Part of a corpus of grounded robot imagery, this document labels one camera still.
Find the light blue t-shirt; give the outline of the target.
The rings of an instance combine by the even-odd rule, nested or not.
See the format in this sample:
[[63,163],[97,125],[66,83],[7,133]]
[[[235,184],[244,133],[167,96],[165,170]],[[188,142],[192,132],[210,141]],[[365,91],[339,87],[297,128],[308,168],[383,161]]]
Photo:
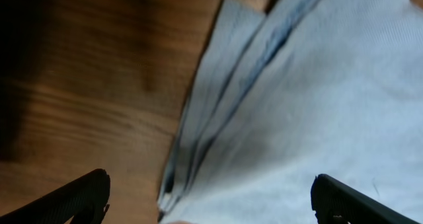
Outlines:
[[422,220],[422,9],[223,0],[158,197],[161,223],[315,223],[328,174]]

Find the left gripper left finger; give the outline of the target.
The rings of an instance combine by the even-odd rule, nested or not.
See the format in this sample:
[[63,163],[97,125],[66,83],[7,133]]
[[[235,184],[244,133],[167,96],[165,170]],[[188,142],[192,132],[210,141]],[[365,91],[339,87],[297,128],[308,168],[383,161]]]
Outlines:
[[110,176],[95,169],[41,198],[1,216],[2,224],[101,224],[108,211]]

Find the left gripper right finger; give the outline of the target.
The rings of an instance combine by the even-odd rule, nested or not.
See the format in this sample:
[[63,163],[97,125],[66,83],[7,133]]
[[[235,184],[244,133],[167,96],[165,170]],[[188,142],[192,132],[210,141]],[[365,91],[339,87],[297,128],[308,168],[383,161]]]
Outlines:
[[418,224],[327,174],[315,177],[311,208],[319,224]]

